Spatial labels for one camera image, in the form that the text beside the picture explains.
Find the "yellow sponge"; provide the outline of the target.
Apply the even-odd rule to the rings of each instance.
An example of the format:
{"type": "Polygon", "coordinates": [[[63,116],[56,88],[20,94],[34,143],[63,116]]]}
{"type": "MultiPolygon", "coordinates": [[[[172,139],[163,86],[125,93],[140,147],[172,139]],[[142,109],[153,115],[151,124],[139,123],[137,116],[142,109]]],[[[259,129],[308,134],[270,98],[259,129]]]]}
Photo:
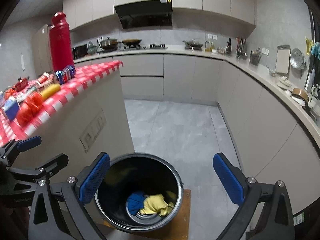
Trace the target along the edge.
{"type": "Polygon", "coordinates": [[[55,93],[61,90],[60,84],[52,84],[49,87],[45,88],[43,91],[40,92],[40,95],[42,96],[42,101],[45,102],[47,99],[49,99],[51,96],[53,96],[55,93]]]}

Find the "yellow rubber glove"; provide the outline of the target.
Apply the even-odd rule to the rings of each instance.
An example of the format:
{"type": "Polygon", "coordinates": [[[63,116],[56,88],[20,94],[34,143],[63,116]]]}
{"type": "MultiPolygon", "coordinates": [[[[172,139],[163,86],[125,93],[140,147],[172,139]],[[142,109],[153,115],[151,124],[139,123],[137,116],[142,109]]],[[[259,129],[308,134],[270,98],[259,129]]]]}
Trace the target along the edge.
{"type": "Polygon", "coordinates": [[[305,51],[305,54],[307,56],[310,56],[310,53],[311,53],[311,50],[312,50],[312,47],[313,45],[315,44],[313,40],[305,37],[305,42],[306,42],[306,51],[305,51]]]}

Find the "white cutting board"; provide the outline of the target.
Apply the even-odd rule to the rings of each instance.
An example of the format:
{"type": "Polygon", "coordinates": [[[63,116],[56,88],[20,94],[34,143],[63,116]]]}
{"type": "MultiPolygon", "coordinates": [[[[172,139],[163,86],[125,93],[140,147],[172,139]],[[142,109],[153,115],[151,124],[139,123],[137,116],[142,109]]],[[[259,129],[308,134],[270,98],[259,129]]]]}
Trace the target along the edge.
{"type": "Polygon", "coordinates": [[[277,59],[275,71],[278,74],[288,74],[290,64],[291,48],[289,45],[279,45],[277,47],[277,59]]]}

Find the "black microwave oven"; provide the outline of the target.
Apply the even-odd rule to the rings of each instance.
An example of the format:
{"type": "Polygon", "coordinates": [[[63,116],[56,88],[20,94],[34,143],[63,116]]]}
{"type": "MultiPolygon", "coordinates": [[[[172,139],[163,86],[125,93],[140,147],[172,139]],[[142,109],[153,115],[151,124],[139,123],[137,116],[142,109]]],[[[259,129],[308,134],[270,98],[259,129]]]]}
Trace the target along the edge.
{"type": "Polygon", "coordinates": [[[87,44],[76,46],[72,48],[73,59],[80,59],[87,55],[88,47],[87,44]]]}

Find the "red white checkered tablecloth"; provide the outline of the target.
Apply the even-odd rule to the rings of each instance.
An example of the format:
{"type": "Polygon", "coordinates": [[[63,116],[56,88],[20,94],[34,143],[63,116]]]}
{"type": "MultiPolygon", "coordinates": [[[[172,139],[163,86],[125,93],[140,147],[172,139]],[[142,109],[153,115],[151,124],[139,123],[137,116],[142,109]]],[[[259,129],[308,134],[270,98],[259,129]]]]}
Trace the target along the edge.
{"type": "Polygon", "coordinates": [[[1,145],[3,146],[12,139],[24,140],[32,137],[36,130],[64,105],[96,83],[102,84],[104,78],[119,71],[122,66],[123,63],[116,60],[78,68],[75,77],[61,85],[60,90],[47,98],[36,115],[31,115],[31,112],[28,112],[27,120],[23,126],[17,119],[10,121],[1,113],[1,145]]]}

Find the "blue rag in bin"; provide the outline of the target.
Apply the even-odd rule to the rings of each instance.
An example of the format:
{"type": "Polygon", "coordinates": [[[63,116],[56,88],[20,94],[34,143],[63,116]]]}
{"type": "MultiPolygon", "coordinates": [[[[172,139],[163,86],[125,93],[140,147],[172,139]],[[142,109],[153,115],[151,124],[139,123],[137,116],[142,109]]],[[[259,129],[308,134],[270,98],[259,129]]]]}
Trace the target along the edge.
{"type": "Polygon", "coordinates": [[[145,196],[142,192],[131,194],[127,199],[127,209],[131,215],[135,215],[140,209],[144,208],[145,196]]]}

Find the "blue box on table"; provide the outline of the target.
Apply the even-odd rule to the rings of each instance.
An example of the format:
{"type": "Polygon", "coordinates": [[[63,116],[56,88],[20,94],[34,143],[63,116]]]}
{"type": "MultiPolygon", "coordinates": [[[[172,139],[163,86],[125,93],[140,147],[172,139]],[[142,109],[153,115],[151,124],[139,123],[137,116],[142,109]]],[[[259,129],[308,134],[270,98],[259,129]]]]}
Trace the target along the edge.
{"type": "Polygon", "coordinates": [[[14,97],[9,97],[5,104],[1,107],[2,113],[9,120],[16,118],[17,112],[20,109],[17,100],[14,97]]]}

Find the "gas stove top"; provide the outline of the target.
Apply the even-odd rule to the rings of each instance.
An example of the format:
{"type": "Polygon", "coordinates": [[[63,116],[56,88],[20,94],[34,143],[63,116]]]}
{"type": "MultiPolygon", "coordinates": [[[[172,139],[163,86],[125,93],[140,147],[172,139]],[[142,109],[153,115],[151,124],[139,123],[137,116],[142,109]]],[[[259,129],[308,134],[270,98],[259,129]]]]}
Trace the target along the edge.
{"type": "Polygon", "coordinates": [[[153,49],[160,49],[166,50],[168,47],[165,44],[150,44],[148,46],[141,46],[140,44],[137,45],[130,45],[124,46],[123,50],[153,50],[153,49]]]}

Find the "teal rubber glove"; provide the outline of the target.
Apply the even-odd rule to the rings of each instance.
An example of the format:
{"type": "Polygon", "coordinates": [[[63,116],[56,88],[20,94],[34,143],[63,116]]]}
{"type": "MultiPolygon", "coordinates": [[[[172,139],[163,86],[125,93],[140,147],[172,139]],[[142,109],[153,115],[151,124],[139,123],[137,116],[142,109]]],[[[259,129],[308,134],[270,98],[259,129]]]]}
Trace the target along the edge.
{"type": "Polygon", "coordinates": [[[320,42],[316,42],[311,48],[311,54],[320,60],[320,42]]]}

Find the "black wok on stove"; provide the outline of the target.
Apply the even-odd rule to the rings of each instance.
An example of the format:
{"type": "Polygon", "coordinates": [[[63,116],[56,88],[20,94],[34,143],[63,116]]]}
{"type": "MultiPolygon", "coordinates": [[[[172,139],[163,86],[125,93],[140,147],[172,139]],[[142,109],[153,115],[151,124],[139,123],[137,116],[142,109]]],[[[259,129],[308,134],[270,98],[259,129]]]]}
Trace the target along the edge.
{"type": "Polygon", "coordinates": [[[127,47],[134,46],[134,47],[136,47],[141,43],[141,40],[140,39],[126,39],[126,40],[122,40],[121,42],[122,42],[122,44],[124,46],[127,46],[127,47]]]}

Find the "red plastic bag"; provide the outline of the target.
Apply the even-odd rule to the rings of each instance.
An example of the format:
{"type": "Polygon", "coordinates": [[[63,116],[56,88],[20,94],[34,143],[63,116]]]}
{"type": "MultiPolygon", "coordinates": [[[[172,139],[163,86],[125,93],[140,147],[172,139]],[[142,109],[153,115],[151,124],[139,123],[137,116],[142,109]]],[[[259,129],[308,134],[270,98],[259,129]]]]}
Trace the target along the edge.
{"type": "Polygon", "coordinates": [[[26,126],[32,118],[39,113],[43,107],[43,97],[38,92],[29,94],[24,103],[20,105],[17,112],[16,119],[18,124],[23,127],[26,126]]]}

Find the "orange mesh bag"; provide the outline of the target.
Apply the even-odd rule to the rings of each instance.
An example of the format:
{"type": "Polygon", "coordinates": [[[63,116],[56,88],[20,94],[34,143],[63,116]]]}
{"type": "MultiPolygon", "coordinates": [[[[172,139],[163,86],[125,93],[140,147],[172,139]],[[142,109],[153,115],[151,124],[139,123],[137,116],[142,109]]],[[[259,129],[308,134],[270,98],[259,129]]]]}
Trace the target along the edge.
{"type": "Polygon", "coordinates": [[[4,90],[4,98],[5,100],[8,100],[11,96],[13,96],[16,93],[16,89],[14,87],[8,87],[4,90]]]}

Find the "wooden bowl on counter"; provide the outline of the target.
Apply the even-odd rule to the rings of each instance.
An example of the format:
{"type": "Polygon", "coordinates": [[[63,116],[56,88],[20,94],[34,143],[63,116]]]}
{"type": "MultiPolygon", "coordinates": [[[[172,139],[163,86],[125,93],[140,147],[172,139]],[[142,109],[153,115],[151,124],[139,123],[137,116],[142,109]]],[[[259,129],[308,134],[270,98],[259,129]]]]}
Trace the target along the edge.
{"type": "Polygon", "coordinates": [[[294,88],[291,92],[291,95],[295,98],[303,100],[305,103],[308,103],[309,101],[308,94],[304,89],[294,88]]]}

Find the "small red pot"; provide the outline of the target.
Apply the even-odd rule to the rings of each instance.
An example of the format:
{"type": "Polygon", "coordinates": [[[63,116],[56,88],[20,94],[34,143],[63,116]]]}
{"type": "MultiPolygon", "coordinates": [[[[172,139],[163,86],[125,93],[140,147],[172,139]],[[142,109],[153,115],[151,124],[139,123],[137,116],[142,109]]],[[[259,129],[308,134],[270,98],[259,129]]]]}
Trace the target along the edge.
{"type": "Polygon", "coordinates": [[[19,78],[18,79],[18,82],[13,86],[13,89],[16,91],[16,92],[20,92],[22,90],[25,89],[25,87],[27,87],[28,85],[28,78],[27,77],[24,77],[24,78],[19,78]]]}

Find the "black range hood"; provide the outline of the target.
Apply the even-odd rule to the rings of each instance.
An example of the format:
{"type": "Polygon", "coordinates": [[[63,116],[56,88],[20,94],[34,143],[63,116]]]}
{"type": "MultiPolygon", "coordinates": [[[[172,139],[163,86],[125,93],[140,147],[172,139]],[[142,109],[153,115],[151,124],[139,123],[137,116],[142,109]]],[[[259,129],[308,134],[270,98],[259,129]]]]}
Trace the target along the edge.
{"type": "Polygon", "coordinates": [[[147,0],[114,7],[123,29],[171,27],[171,0],[147,0]]]}

